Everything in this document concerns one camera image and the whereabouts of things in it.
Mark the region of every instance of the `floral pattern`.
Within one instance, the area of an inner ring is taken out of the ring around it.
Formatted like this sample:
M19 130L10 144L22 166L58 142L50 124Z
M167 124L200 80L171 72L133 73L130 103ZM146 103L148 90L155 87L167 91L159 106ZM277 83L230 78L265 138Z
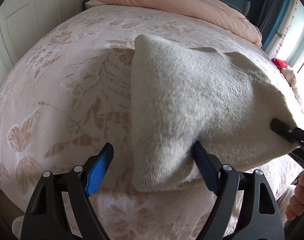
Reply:
M239 51L279 75L257 46L205 21L148 8L86 10L43 37L0 88L0 188L25 210L43 171L67 172L110 142L113 162L91 197L110 239L192 240L215 202L205 185L150 193L132 185L131 62L140 33L189 47ZM300 171L285 160L265 166L265 174L273 170L267 177L277 197Z

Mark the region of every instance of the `red object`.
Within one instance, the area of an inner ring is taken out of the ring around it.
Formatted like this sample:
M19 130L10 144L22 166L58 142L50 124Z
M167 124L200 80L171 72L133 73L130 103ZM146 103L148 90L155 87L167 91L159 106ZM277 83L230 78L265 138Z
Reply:
M283 60L280 60L280 59L277 59L277 58L272 58L271 61L274 63L275 66L277 66L278 69L287 67L287 63Z

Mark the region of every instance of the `curtain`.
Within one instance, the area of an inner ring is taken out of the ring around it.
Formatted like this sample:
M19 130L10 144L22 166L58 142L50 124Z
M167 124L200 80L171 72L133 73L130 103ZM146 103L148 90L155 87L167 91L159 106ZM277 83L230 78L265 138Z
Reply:
M269 35L276 18L282 8L284 0L265 0L260 17L257 22L257 27L262 34L262 42Z

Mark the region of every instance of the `white door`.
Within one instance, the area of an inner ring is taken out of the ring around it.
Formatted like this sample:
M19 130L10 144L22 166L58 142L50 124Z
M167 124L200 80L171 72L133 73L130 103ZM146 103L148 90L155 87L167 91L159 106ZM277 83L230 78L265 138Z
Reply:
M7 69L54 27L80 13L82 1L5 0L0 7L0 57Z

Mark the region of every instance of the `pink blanket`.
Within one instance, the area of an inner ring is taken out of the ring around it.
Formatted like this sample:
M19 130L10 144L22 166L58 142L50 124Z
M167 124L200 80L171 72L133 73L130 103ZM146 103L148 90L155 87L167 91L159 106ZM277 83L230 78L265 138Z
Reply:
M89 5L115 4L153 8L190 16L213 23L261 47L262 38L257 27L244 15L219 0L94 0Z

